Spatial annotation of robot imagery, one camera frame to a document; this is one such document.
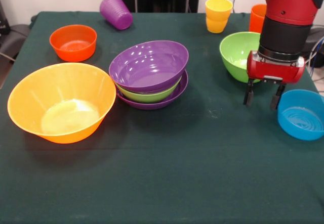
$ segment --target purple cup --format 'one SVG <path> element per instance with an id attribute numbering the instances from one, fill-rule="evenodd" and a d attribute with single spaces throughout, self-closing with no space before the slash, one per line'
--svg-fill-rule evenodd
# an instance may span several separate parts
<path id="1" fill-rule="evenodd" d="M 188 59 L 187 48 L 178 42 L 149 41 L 117 55 L 109 66 L 109 75 L 126 90 L 158 93 L 179 80 Z"/>
<path id="2" fill-rule="evenodd" d="M 123 0 L 103 0 L 99 10 L 101 15 L 119 30 L 127 29 L 133 22 L 133 16 Z"/>
<path id="3" fill-rule="evenodd" d="M 153 104 L 143 104 L 143 103 L 137 103 L 132 100 L 129 100 L 126 97 L 124 97 L 118 89 L 117 89 L 117 96 L 128 105 L 137 109 L 142 109 L 142 110 L 161 109 L 169 105 L 170 103 L 174 102 L 178 97 L 180 97 L 183 94 L 183 92 L 186 90 L 188 83 L 189 83 L 188 73 L 186 70 L 184 70 L 181 80 L 177 85 L 177 87 L 174 89 L 174 91 L 161 102 L 153 103 Z"/>

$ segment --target table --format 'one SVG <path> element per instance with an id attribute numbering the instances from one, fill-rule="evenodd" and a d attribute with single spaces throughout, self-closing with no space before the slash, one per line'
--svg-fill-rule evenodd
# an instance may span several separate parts
<path id="1" fill-rule="evenodd" d="M 99 13 L 41 12 L 0 91 L 0 223 L 323 223 L 323 140 L 302 142 L 281 130 L 269 109 L 273 85 L 256 85 L 246 108 L 246 85 L 222 64 L 221 39 L 248 22 L 248 14 L 233 14 L 222 34 L 211 34 L 204 14 L 134 14 L 134 24 L 117 31 Z M 72 23 L 96 29 L 97 50 L 86 63 L 105 71 L 134 44 L 184 44 L 187 90 L 156 111 L 116 100 L 77 144 L 21 131 L 7 114 L 10 91 L 62 62 L 49 36 Z M 293 88 L 316 91 L 307 73 Z"/>

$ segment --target yellow cup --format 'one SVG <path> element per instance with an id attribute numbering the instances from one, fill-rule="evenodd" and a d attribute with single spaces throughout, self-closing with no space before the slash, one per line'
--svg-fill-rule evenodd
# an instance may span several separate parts
<path id="1" fill-rule="evenodd" d="M 207 0 L 206 25 L 211 33 L 221 33 L 224 31 L 228 18 L 233 8 L 230 0 Z"/>

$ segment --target large orange bowl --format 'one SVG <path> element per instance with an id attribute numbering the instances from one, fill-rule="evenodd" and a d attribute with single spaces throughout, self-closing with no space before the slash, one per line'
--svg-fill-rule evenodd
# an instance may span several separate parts
<path id="1" fill-rule="evenodd" d="M 90 136 L 114 104 L 110 76 L 84 63 L 62 63 L 22 79 L 8 99 L 11 120 L 26 132 L 54 143 Z"/>

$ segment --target red robot arm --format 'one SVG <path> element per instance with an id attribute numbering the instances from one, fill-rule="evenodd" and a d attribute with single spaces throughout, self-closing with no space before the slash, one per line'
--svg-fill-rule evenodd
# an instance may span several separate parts
<path id="1" fill-rule="evenodd" d="M 253 81 L 279 84 L 271 101 L 276 109 L 287 83 L 296 83 L 304 72 L 300 57 L 310 28 L 323 0 L 266 0 L 267 12 L 260 36 L 258 51 L 248 57 L 248 88 L 244 104 L 253 98 Z"/>

